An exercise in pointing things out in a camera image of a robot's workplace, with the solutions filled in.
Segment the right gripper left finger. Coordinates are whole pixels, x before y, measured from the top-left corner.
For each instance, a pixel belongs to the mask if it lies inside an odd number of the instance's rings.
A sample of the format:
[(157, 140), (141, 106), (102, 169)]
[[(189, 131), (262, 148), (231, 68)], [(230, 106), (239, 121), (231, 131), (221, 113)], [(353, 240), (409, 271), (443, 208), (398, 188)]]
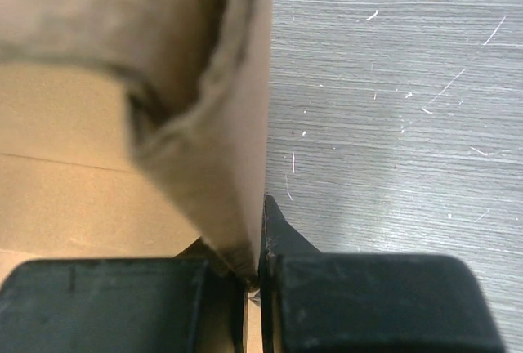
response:
[(4, 352), (242, 352), (245, 291), (202, 259), (35, 260), (1, 287)]

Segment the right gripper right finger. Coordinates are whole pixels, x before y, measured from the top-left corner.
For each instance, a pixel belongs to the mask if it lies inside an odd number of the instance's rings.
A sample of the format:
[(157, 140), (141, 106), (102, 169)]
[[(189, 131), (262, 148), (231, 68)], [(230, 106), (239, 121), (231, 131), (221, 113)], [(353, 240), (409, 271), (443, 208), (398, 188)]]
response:
[(266, 352), (504, 352), (474, 274), (419, 253), (321, 252), (266, 195), (259, 265)]

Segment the cardboard box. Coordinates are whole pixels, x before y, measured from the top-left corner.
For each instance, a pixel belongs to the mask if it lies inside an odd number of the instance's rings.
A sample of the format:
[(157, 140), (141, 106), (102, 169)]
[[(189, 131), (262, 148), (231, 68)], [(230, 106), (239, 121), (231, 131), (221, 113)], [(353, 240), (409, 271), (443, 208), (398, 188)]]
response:
[(273, 0), (1, 0), (1, 60), (89, 70), (121, 88), (78, 97), (63, 126), (92, 121), (247, 296), (259, 286)]

